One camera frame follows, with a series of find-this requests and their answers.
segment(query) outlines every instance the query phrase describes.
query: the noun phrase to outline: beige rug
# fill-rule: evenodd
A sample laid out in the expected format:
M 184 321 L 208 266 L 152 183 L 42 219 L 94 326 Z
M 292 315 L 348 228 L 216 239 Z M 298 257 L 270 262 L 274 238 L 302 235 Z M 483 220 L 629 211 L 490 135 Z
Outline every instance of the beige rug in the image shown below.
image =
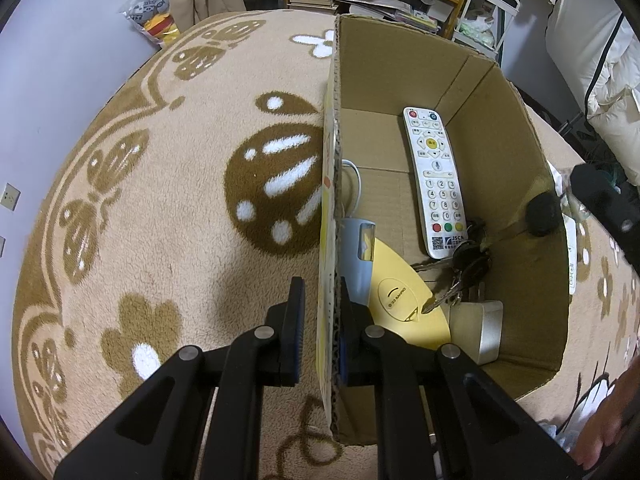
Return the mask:
M 12 335 L 22 426 L 47 476 L 180 346 L 231 343 L 300 275 L 302 384 L 266 391 L 260 478 L 376 477 L 375 447 L 328 437 L 314 367 L 332 30 L 331 16 L 299 11 L 205 20 L 127 82 L 69 155 L 26 251 Z M 619 374 L 638 326 L 629 268 L 597 224 L 583 231 L 580 250 L 592 252 L 570 320 L 581 354 L 561 386 L 547 385 L 556 408 L 544 388 L 530 400 L 537 414 L 567 415 L 578 373 L 589 383 L 607 348 Z M 601 319 L 610 328 L 590 347 Z

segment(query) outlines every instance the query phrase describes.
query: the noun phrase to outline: cardboard box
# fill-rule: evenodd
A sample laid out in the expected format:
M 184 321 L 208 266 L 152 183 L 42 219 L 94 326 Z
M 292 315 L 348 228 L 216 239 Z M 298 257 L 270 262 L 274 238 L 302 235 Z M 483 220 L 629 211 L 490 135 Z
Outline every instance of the cardboard box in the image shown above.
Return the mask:
M 490 233 L 522 219 L 527 202 L 554 190 L 554 182 L 519 95 L 492 60 L 397 23 L 345 15 L 335 27 L 324 124 L 316 367 L 334 437 L 373 444 L 372 388 L 347 389 L 337 381 L 341 159 L 352 160 L 362 174 L 355 216 L 375 222 L 376 237 L 409 263 L 426 259 L 426 250 L 401 118 L 405 107 L 440 113 L 467 217 L 483 218 Z M 485 294 L 502 301 L 504 322 L 500 357 L 483 368 L 519 398 L 549 381 L 562 362 L 570 302 L 566 234 L 520 234 L 491 251 Z

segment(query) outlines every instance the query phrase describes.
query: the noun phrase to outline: white flower pattern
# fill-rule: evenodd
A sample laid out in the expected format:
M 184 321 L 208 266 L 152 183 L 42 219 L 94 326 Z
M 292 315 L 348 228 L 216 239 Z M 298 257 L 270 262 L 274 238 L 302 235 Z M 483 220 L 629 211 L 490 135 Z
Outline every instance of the white flower pattern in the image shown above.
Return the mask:
M 324 37 L 322 38 L 318 36 L 306 36 L 304 34 L 301 34 L 299 36 L 293 36 L 291 38 L 291 41 L 293 41 L 294 43 L 313 45 L 314 47 L 311 49 L 310 53 L 313 57 L 317 57 L 318 59 L 330 57 L 334 52 L 333 29 L 326 30 L 324 32 Z

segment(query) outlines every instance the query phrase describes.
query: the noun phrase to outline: white remote control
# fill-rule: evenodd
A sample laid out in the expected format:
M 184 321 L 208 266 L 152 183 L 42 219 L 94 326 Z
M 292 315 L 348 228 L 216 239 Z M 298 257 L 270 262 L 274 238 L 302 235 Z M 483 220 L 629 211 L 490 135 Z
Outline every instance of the white remote control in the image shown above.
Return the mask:
M 432 258 L 447 258 L 467 238 L 449 137 L 434 110 L 410 107 L 402 116 L 414 160 L 424 244 Z

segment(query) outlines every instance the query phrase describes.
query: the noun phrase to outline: brown pattern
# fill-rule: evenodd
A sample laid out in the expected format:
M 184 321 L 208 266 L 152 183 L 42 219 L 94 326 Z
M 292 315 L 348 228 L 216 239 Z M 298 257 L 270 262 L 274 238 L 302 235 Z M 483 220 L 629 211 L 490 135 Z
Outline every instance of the brown pattern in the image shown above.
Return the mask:
M 206 20 L 183 34 L 170 48 L 159 52 L 155 58 L 146 63 L 114 95 L 82 135 L 58 171 L 42 203 L 42 212 L 36 219 L 18 279 L 12 323 L 12 361 L 18 412 L 25 438 L 33 455 L 34 464 L 48 478 L 53 475 L 62 455 L 50 436 L 53 428 L 48 427 L 49 421 L 42 413 L 41 402 L 34 394 L 28 363 L 31 356 L 30 344 L 36 332 L 47 325 L 59 326 L 62 323 L 62 295 L 53 265 L 58 256 L 53 253 L 52 240 L 57 225 L 55 219 L 59 218 L 63 201 L 66 200 L 66 193 L 71 183 L 81 174 L 90 154 L 103 142 L 130 124 L 149 117 L 169 105 L 162 97 L 158 78 L 170 62 L 172 53 L 185 47 L 189 42 L 197 40 L 202 31 L 207 28 L 214 25 L 220 27 L 238 18 L 254 17 L 267 12 L 269 11 L 226 14 Z M 39 312 L 28 314 L 33 305 L 41 307 Z M 65 337 L 65 343 L 74 345 L 75 338 Z
M 618 308 L 618 332 L 616 332 L 616 352 L 620 351 L 620 344 L 626 334 L 626 311 L 629 308 L 629 294 L 626 291 L 626 283 L 622 286 L 622 300 Z
M 142 384 L 133 364 L 137 345 L 148 344 L 164 363 L 178 349 L 182 335 L 182 317 L 173 301 L 151 308 L 140 294 L 127 294 L 118 304 L 120 330 L 105 330 L 100 339 L 102 357 L 122 376 L 118 391 L 122 399 Z
M 185 48 L 175 54 L 172 61 L 180 63 L 175 69 L 175 76 L 183 81 L 195 78 L 218 62 L 225 55 L 226 49 L 238 46 L 238 43 L 246 40 L 264 23 L 264 20 L 250 20 L 229 25 L 222 30 L 210 28 L 202 35 L 205 40 L 209 40 L 208 44 Z
M 53 339 L 47 339 L 42 345 L 42 351 L 36 343 L 32 343 L 31 354 L 42 379 L 41 382 L 33 381 L 31 387 L 42 402 L 44 415 L 54 431 L 53 437 L 65 452 L 69 452 L 71 444 L 66 412 L 58 407 L 66 400 L 66 382 L 58 362 L 56 343 Z
M 613 275 L 609 272 L 609 260 L 602 257 L 602 277 L 598 280 L 598 297 L 602 302 L 600 319 L 605 319 L 611 313 L 611 297 L 613 295 Z
M 584 220 L 576 226 L 576 237 L 578 245 L 577 255 L 577 279 L 585 282 L 591 272 L 591 237 L 589 236 L 589 225 Z
M 99 227 L 96 207 L 82 199 L 68 202 L 60 213 L 60 227 L 66 229 L 62 260 L 66 276 L 74 285 L 82 281 L 94 263 L 98 231 L 103 232 L 108 222 L 107 208 L 120 197 L 121 190 L 113 189 L 136 167 L 148 140 L 148 130 L 139 130 L 118 140 L 106 156 L 102 150 L 96 150 L 90 157 L 86 174 L 95 190 L 95 193 L 89 193 L 90 202 L 97 202 L 97 195 L 104 196 L 113 191 L 100 206 L 102 221 Z
M 302 97 L 271 91 L 255 100 L 267 111 L 270 98 L 282 99 L 283 114 L 315 108 Z M 274 142 L 294 140 L 278 149 Z M 299 254 L 315 247 L 320 232 L 322 128 L 313 124 L 272 124 L 236 149 L 225 170 L 226 208 L 231 220 L 257 249 Z M 282 192 L 268 192 L 275 180 L 299 172 Z
M 278 100 L 278 107 L 269 104 L 270 100 Z M 267 92 L 255 100 L 255 105 L 268 114 L 275 115 L 307 115 L 317 114 L 318 110 L 308 101 L 288 92 Z
M 334 442 L 330 435 L 324 434 L 311 426 L 311 414 L 313 410 L 324 410 L 322 401 L 315 397 L 308 396 L 305 405 L 300 412 L 300 425 L 296 434 L 290 435 L 284 439 L 276 454 L 276 473 L 269 474 L 262 480 L 292 480 L 284 471 L 285 458 L 288 451 L 298 444 L 300 455 L 305 459 L 306 463 L 314 467 L 327 466 L 340 459 L 343 448 L 337 442 Z M 313 454 L 313 444 L 322 444 L 333 448 L 333 455 L 329 458 L 316 458 Z

